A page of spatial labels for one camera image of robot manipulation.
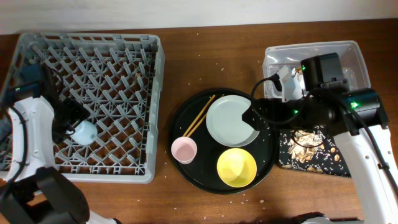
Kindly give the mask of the wooden chopstick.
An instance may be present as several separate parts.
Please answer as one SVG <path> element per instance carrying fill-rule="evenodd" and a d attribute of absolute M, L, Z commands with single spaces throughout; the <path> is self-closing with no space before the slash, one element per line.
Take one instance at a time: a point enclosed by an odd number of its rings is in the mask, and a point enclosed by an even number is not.
<path fill-rule="evenodd" d="M 199 120 L 196 122 L 196 124 L 194 125 L 193 129 L 191 130 L 191 132 L 188 133 L 188 136 L 187 136 L 188 138 L 198 129 L 198 127 L 202 124 L 202 122 L 204 122 L 204 120 L 205 120 L 205 118 L 207 116 L 208 108 L 210 107 L 212 102 L 215 100 L 215 98 L 211 101 L 211 103 L 209 104 L 207 109 L 203 112 L 203 114 L 201 115 Z"/>
<path fill-rule="evenodd" d="M 203 112 L 207 109 L 207 107 L 209 106 L 209 104 L 211 103 L 211 101 L 215 98 L 215 95 L 212 95 L 210 97 L 210 99 L 208 100 L 208 102 L 206 103 L 206 105 L 201 109 L 201 111 L 198 113 L 198 115 L 196 116 L 196 118 L 192 121 L 192 123 L 189 125 L 189 127 L 187 128 L 187 130 L 184 132 L 183 137 L 187 137 L 188 133 L 191 132 L 191 130 L 193 129 L 194 125 L 196 124 L 196 122 L 199 120 L 199 118 L 201 117 L 201 115 L 203 114 Z"/>

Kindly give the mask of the white napkin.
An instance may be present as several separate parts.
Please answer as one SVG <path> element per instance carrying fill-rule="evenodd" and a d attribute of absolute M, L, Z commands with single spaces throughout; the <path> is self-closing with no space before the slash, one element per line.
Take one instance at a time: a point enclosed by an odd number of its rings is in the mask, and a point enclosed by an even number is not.
<path fill-rule="evenodd" d="M 295 68 L 284 65 L 277 74 L 282 85 L 282 101 L 298 100 L 304 96 L 303 74 L 295 74 Z"/>

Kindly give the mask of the pink cup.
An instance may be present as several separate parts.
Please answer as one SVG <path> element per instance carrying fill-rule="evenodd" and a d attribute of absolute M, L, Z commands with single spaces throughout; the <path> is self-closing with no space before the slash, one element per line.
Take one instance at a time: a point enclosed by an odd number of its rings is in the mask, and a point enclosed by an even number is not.
<path fill-rule="evenodd" d="M 197 154 L 197 144 L 188 137 L 177 138 L 171 146 L 171 153 L 174 159 L 181 164 L 191 163 Z"/>

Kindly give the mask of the grey round plate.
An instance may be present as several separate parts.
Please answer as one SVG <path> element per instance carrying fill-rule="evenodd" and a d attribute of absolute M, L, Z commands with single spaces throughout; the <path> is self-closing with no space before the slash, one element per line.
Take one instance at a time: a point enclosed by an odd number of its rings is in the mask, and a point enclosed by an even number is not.
<path fill-rule="evenodd" d="M 228 147 L 243 147 L 253 142 L 259 131 L 242 119 L 250 105 L 249 99 L 238 95 L 226 95 L 214 101 L 206 114 L 206 127 L 211 137 Z"/>

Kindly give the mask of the gold foil wrapper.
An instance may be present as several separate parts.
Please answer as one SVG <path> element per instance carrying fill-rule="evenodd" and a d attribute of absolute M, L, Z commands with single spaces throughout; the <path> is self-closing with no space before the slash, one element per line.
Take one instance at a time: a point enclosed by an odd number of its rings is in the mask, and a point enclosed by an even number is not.
<path fill-rule="evenodd" d="M 298 68 L 296 68 L 295 69 L 295 74 L 303 74 L 303 70 L 302 70 L 302 67 L 298 67 Z"/>

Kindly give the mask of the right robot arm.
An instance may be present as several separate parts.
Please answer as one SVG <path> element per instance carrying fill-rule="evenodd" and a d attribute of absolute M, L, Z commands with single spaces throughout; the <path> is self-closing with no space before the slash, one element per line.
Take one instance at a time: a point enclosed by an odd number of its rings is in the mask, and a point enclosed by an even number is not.
<path fill-rule="evenodd" d="M 338 54 L 302 60 L 307 95 L 285 101 L 256 99 L 242 120 L 256 131 L 326 126 L 343 155 L 365 214 L 365 223 L 397 223 L 397 165 L 389 120 L 378 93 L 350 90 Z"/>

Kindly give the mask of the blue cup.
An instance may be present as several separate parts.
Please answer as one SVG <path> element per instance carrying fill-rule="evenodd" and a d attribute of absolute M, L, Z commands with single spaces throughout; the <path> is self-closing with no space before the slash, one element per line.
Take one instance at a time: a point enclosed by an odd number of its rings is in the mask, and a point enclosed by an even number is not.
<path fill-rule="evenodd" d="M 69 133 L 70 137 L 79 145 L 89 145 L 94 142 L 98 131 L 94 124 L 89 121 L 82 121 L 73 133 Z"/>

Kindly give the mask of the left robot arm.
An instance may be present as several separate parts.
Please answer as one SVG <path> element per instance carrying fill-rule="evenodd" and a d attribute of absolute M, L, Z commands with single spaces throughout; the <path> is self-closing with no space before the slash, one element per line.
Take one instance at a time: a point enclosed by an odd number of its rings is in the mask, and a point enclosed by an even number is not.
<path fill-rule="evenodd" d="M 89 112 L 61 100 L 47 65 L 20 72 L 22 84 L 7 90 L 12 124 L 12 162 L 1 187 L 1 214 L 9 223 L 118 223 L 90 210 L 83 192 L 55 167 L 53 145 L 67 137 L 89 145 L 97 134 Z"/>

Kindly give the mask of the yellow bowl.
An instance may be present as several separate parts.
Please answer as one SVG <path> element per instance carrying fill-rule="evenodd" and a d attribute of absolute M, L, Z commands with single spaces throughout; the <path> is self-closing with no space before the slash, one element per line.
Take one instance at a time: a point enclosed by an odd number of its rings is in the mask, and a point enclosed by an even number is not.
<path fill-rule="evenodd" d="M 220 155 L 216 170 L 226 185 L 241 188 L 249 185 L 257 176 L 257 163 L 248 151 L 231 148 Z"/>

